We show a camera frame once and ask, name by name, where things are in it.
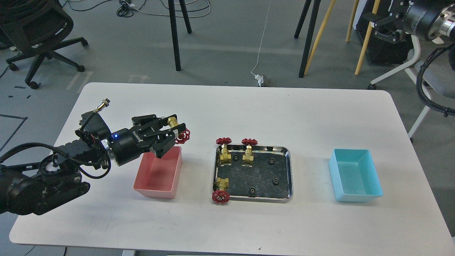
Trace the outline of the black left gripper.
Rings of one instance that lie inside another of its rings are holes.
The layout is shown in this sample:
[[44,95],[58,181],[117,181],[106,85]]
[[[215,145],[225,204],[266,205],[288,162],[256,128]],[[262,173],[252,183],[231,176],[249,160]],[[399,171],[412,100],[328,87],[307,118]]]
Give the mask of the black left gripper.
[[[177,118],[177,115],[157,117],[151,114],[133,117],[133,127],[112,133],[107,138],[107,145],[116,164],[122,166],[131,162],[141,154],[149,152],[150,147],[158,159],[162,158],[175,145],[172,129],[161,131],[168,125],[169,118]],[[186,124],[181,123],[177,129],[185,130]]]

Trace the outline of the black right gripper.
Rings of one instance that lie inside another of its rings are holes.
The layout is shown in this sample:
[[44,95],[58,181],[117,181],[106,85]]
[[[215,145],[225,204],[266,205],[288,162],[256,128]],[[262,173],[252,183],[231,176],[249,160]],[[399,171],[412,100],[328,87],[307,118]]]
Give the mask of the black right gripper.
[[411,34],[431,41],[439,36],[454,40],[455,3],[453,0],[402,0],[399,12],[388,16],[369,13],[374,36],[383,41],[397,44]]

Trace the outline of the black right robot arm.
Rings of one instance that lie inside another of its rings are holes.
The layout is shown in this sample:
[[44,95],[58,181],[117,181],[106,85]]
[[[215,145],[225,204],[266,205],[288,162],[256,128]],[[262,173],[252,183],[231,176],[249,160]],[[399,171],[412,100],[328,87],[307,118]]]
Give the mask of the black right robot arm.
[[[438,36],[447,36],[454,41],[454,1],[453,0],[398,0],[390,6],[388,16],[372,12],[363,13],[363,18],[373,23],[374,36],[395,44],[400,42],[400,34],[408,33],[419,39],[432,41]],[[436,48],[421,66],[416,81],[419,98],[426,106],[445,117],[454,115],[454,109],[430,100],[423,91],[423,74],[429,65],[440,55],[450,50],[449,63],[454,69],[454,44]]]

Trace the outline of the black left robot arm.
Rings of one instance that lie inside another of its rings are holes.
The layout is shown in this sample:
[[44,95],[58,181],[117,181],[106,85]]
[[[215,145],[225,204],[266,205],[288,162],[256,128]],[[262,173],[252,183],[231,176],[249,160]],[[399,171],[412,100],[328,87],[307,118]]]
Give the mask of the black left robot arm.
[[[109,99],[102,100],[94,110],[81,115],[75,141],[59,147],[21,144],[1,156],[1,213],[47,213],[89,191],[90,184],[82,181],[83,175],[101,179],[111,170],[112,162],[122,166],[147,152],[162,158],[175,144],[184,144],[190,138],[190,131],[175,114],[133,117],[130,129],[111,132],[99,115],[108,105]],[[52,153],[40,162],[3,164],[11,156],[36,147]]]

